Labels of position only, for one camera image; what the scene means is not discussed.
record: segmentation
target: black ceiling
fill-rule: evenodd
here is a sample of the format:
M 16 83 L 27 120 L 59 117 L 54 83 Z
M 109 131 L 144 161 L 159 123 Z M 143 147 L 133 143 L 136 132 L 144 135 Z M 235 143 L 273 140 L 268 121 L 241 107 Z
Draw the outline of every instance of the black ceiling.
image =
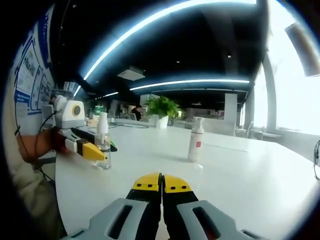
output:
M 169 99 L 175 99 L 181 108 L 193 108 L 223 110 L 225 108 L 225 94 L 237 94 L 238 110 L 241 109 L 241 103 L 244 102 L 246 92 L 216 91 L 204 89 L 171 89 L 167 91 L 155 91 L 153 94 L 165 96 Z
M 82 81 L 84 90 L 95 94 L 89 95 L 90 98 L 119 92 L 103 99 L 118 98 L 131 103 L 139 101 L 139 94 L 164 88 L 139 91 L 129 88 L 185 79 L 242 79 L 251 84 L 187 84 L 179 88 L 250 91 L 265 53 L 266 0 L 257 0 L 256 5 L 205 4 L 171 13 L 123 41 L 86 82 L 82 80 L 90 66 L 123 33 L 160 9 L 177 3 L 176 0 L 70 0 L 57 3 L 50 37 L 55 78 L 61 82 Z M 145 70 L 145 78 L 130 81 L 117 76 L 130 66 Z M 85 91 L 80 90 L 77 97 L 84 98 Z M 201 101 L 221 102 L 222 93 L 208 91 Z M 183 99 L 178 91 L 165 95 L 178 101 Z M 190 92 L 190 101 L 183 105 L 196 101 L 197 95 Z

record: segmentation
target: spray bottle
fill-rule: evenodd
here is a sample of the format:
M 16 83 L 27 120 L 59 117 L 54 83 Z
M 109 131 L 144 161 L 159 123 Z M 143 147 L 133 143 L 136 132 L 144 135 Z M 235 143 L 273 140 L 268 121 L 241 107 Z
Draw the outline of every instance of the spray bottle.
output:
M 109 125 L 107 116 L 108 114 L 106 112 L 100 112 L 100 117 L 96 128 L 96 135 L 94 136 L 94 144 L 105 155 L 105 160 L 96 161 L 96 167 L 102 170 L 111 168 L 111 145 L 108 134 Z
M 203 118 L 195 117 L 191 130 L 188 159 L 190 162 L 198 162 L 201 157 L 202 139 L 204 135 Z

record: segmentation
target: robotic arm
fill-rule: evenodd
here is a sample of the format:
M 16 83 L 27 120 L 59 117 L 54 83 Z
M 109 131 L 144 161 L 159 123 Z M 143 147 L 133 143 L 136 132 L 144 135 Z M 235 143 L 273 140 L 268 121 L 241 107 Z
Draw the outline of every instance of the robotic arm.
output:
M 90 220 L 84 229 L 63 240 L 154 240 L 163 218 L 171 240 L 263 240 L 237 231 L 236 222 L 206 200 L 198 200 L 182 179 L 152 173 L 135 181 L 119 198 Z
M 85 107 L 82 101 L 67 100 L 57 96 L 54 102 L 56 126 L 59 133 L 65 137 L 65 147 L 73 153 L 78 153 L 90 161 L 103 161 L 106 156 L 95 145 L 95 133 L 85 126 Z M 117 148 L 112 145 L 111 151 Z

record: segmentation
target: gray gripper housing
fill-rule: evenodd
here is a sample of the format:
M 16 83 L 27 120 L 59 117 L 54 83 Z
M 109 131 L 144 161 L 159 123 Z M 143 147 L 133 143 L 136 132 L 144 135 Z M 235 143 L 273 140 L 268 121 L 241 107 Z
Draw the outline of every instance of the gray gripper housing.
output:
M 190 240 L 208 239 L 202 221 L 206 222 L 206 227 L 210 228 L 219 240 L 266 240 L 246 230 L 237 231 L 235 220 L 206 200 L 179 204 L 177 209 L 183 218 Z M 195 212 L 201 213 L 202 219 L 199 219 Z
M 72 236 L 66 236 L 63 240 L 114 240 L 112 231 L 119 216 L 125 208 L 130 211 L 123 223 L 122 229 L 116 239 L 134 240 L 136 238 L 142 215 L 148 202 L 119 198 L 109 206 L 91 218 L 88 229 L 82 229 Z
M 124 220 L 118 234 L 118 240 L 134 240 L 136 238 L 142 215 L 148 202 L 119 198 L 99 212 L 90 220 L 88 229 L 83 229 L 63 240 L 113 240 L 112 229 L 116 220 L 126 207 L 130 211 Z M 177 206 L 186 226 L 190 240 L 207 240 L 201 221 L 205 220 L 207 226 L 212 227 L 219 240 L 266 240 L 249 231 L 237 231 L 233 218 L 214 207 L 206 200 L 179 204 Z M 204 219 L 200 220 L 195 210 L 202 212 Z

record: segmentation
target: white table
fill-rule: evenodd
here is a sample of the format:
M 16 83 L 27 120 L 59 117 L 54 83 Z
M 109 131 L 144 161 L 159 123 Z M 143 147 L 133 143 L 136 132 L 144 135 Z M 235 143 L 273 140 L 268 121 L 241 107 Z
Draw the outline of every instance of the white table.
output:
M 190 163 L 190 130 L 122 126 L 109 132 L 119 149 L 110 170 L 95 169 L 76 154 L 57 156 L 56 193 L 68 234 L 88 228 L 91 217 L 153 172 L 183 178 L 198 199 L 234 218 L 238 230 L 272 240 L 296 228 L 319 194 L 313 164 L 274 142 L 205 133 L 201 161 Z M 168 238 L 161 219 L 156 239 Z

